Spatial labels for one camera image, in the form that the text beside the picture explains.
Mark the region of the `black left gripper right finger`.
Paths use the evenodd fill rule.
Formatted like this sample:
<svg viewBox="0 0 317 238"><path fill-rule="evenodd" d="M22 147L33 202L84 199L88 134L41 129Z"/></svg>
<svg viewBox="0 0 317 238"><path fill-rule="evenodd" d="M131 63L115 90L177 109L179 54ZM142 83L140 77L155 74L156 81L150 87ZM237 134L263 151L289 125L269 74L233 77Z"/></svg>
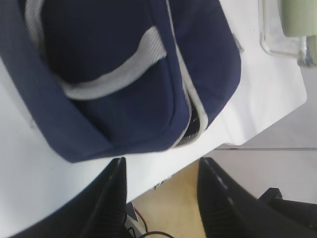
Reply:
<svg viewBox="0 0 317 238"><path fill-rule="evenodd" d="M197 200L208 238L315 238L317 206L260 201L213 159L199 160Z"/></svg>

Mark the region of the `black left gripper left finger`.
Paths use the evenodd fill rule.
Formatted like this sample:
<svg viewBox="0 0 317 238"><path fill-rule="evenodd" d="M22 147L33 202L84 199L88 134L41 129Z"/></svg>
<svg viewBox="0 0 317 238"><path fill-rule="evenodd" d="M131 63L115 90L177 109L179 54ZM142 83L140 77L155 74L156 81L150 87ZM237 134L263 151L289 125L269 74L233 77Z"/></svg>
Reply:
<svg viewBox="0 0 317 238"><path fill-rule="evenodd" d="M119 238L127 196L126 160L113 159L75 198L17 238Z"/></svg>

